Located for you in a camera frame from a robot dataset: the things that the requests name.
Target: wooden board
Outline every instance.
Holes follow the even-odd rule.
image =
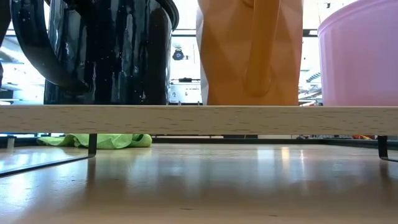
[[[398,134],[398,107],[0,106],[0,132]]]

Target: wooden floor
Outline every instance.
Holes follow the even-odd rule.
[[[353,147],[156,144],[0,179],[1,224],[398,223],[397,211],[398,163]]]

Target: pink bowl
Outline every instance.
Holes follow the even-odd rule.
[[[358,0],[318,29],[325,106],[398,106],[398,0]]]

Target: green fabric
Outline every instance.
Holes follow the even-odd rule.
[[[44,146],[88,147],[88,134],[67,134],[65,137],[41,137]],[[152,138],[148,134],[98,134],[97,149],[124,149],[126,147],[150,147]]]

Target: kettle handle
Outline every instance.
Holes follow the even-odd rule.
[[[271,56],[279,19],[280,0],[243,0],[252,6],[251,49],[244,76],[244,89],[252,96],[264,96],[271,87]]]
[[[12,0],[11,18],[25,56],[49,82],[73,93],[90,90],[60,64],[50,45],[44,19],[44,0]]]

